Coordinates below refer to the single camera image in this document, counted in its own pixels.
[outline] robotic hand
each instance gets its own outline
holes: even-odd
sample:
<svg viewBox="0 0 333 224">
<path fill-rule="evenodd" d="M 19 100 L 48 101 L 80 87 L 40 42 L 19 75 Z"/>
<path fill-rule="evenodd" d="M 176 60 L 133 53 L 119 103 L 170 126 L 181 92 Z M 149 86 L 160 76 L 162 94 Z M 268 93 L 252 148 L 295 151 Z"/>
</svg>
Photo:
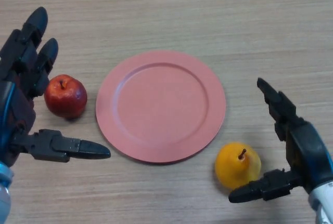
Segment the robotic hand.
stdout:
<svg viewBox="0 0 333 224">
<path fill-rule="evenodd" d="M 263 178 L 232 191 L 231 203 L 262 198 L 272 200 L 290 194 L 302 186 L 309 194 L 309 204 L 316 211 L 317 224 L 333 224 L 333 162 L 313 125 L 296 115 L 296 106 L 281 92 L 276 92 L 259 78 L 270 115 L 276 121 L 275 132 L 286 142 L 290 171 L 273 170 Z"/>
<path fill-rule="evenodd" d="M 110 151 L 91 141 L 66 138 L 57 130 L 41 129 L 29 135 L 34 121 L 33 99 L 43 95 L 48 75 L 58 54 L 58 43 L 50 39 L 37 54 L 47 26 L 47 12 L 38 8 L 14 30 L 0 50 L 0 223 L 10 211 L 9 186 L 20 153 L 37 160 L 68 162 L 79 159 L 106 159 Z"/>
</svg>

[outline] red apple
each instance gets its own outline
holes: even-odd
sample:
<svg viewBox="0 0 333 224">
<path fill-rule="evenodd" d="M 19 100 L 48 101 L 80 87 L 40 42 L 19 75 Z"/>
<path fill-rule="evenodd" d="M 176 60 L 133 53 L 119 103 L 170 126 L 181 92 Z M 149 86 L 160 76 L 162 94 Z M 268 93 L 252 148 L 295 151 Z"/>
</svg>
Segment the red apple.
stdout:
<svg viewBox="0 0 333 224">
<path fill-rule="evenodd" d="M 51 79 L 44 99 L 48 109 L 56 116 L 77 118 L 87 104 L 87 91 L 80 81 L 63 74 Z"/>
</svg>

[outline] pear stem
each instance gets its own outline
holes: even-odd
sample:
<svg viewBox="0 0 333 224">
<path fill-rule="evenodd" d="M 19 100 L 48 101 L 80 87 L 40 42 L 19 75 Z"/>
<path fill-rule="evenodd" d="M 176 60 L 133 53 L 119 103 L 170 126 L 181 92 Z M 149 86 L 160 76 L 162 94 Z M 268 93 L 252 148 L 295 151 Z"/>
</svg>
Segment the pear stem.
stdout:
<svg viewBox="0 0 333 224">
<path fill-rule="evenodd" d="M 245 152 L 246 152 L 246 149 L 243 149 L 243 151 L 241 152 L 241 154 L 238 156 L 238 159 L 242 160 L 244 158 Z"/>
<path fill-rule="evenodd" d="M 60 86 L 61 86 L 61 89 L 63 89 L 63 90 L 64 90 L 64 89 L 65 89 L 65 87 L 63 86 L 63 84 L 62 84 L 62 83 L 63 83 L 63 81 L 62 81 L 62 80 L 60 80 Z"/>
</svg>

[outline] table surface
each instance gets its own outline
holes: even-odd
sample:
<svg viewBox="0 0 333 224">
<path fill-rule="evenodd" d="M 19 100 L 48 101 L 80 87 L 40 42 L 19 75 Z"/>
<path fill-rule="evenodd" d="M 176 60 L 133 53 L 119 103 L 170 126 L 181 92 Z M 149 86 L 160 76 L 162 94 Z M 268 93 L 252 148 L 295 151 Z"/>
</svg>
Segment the table surface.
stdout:
<svg viewBox="0 0 333 224">
<path fill-rule="evenodd" d="M 270 202 L 231 204 L 213 173 L 222 145 L 242 141 L 261 156 L 263 171 L 288 168 L 258 76 L 281 89 L 333 151 L 333 0 L 0 0 L 0 43 L 38 6 L 59 55 L 51 77 L 69 74 L 88 92 L 87 109 L 69 123 L 35 100 L 33 131 L 106 144 L 95 118 L 101 82 L 119 62 L 152 49 L 183 51 L 220 78 L 227 115 L 215 140 L 169 166 L 112 158 L 67 164 L 21 155 L 12 167 L 8 223 L 314 223 L 303 189 Z"/>
</svg>

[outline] pink plate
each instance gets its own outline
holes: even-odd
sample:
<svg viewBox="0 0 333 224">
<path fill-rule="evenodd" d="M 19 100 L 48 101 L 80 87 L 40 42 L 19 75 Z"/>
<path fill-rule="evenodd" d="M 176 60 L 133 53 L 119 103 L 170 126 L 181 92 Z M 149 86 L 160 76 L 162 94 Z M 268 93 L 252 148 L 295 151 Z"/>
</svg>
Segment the pink plate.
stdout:
<svg viewBox="0 0 333 224">
<path fill-rule="evenodd" d="M 150 51 L 115 67 L 98 92 L 96 116 L 106 139 L 145 162 L 192 156 L 218 133 L 226 100 L 219 78 L 198 59 Z"/>
</svg>

